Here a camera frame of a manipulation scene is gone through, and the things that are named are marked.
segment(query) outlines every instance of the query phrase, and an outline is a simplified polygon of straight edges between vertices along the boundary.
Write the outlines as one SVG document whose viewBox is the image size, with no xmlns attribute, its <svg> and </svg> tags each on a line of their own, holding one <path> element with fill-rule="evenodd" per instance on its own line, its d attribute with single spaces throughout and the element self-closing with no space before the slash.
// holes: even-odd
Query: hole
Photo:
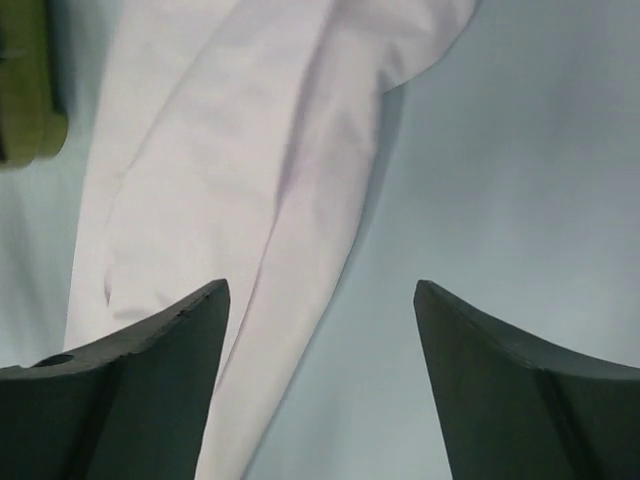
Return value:
<svg viewBox="0 0 640 480">
<path fill-rule="evenodd" d="M 41 362 L 34 365 L 36 368 L 40 367 L 53 367 L 54 365 L 62 365 L 73 360 L 73 355 L 68 353 L 61 353 L 60 355 L 54 355 L 53 357 L 45 358 Z"/>
</svg>

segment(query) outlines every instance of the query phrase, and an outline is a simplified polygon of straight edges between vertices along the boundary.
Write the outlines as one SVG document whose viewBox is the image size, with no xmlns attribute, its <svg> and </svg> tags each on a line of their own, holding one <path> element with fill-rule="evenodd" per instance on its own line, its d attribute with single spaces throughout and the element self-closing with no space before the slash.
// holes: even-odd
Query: green object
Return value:
<svg viewBox="0 0 640 480">
<path fill-rule="evenodd" d="M 53 157 L 65 142 L 50 28 L 47 0 L 0 0 L 0 169 Z"/>
</svg>

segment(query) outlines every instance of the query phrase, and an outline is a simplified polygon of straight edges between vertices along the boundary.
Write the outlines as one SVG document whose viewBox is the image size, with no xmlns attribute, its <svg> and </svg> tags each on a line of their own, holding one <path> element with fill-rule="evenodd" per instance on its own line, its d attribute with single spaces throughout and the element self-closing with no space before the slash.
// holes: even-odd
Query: fabric fold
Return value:
<svg viewBox="0 0 640 480">
<path fill-rule="evenodd" d="M 208 2 L 184 4 L 195 17 Z M 161 5 L 146 3 L 148 15 L 162 17 Z M 172 5 L 181 24 L 173 28 L 187 32 L 191 20 Z M 206 20 L 192 20 L 199 54 L 180 42 L 187 37 L 167 39 L 173 67 L 160 54 L 152 69 L 127 64 L 134 52 L 114 50 L 68 344 L 229 280 L 199 480 L 242 477 L 331 298 L 360 219 L 382 92 L 438 60 L 472 8 L 472 0 L 244 0 L 208 32 Z M 122 46 L 136 32 L 119 35 Z M 156 93 L 136 99 L 127 86 L 118 98 L 135 75 L 139 89 L 145 78 L 158 82 Z M 125 101 L 130 118 L 121 119 L 114 105 Z"/>
</svg>

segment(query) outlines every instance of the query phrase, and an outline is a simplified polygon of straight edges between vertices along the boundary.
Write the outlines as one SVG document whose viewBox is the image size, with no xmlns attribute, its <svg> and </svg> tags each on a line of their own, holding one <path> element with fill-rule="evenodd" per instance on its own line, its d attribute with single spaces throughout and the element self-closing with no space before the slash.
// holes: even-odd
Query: white cloth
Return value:
<svg viewBox="0 0 640 480">
<path fill-rule="evenodd" d="M 200 480 L 242 476 L 329 301 L 380 94 L 434 63 L 472 0 L 125 2 L 104 80 L 66 347 L 230 282 Z"/>
</svg>

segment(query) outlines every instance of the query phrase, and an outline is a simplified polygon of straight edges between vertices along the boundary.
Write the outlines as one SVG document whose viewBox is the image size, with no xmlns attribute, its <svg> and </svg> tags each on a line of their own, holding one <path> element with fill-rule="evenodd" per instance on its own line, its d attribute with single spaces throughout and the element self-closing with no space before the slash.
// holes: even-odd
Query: light blue surface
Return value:
<svg viewBox="0 0 640 480">
<path fill-rule="evenodd" d="M 82 181 L 120 0 L 53 2 L 71 125 L 58 157 L 0 173 L 0 366 L 61 350 Z"/>
<path fill-rule="evenodd" d="M 484 0 L 390 95 L 358 243 L 247 480 L 451 478 L 421 278 L 640 365 L 639 18 L 637 1 Z"/>
</svg>

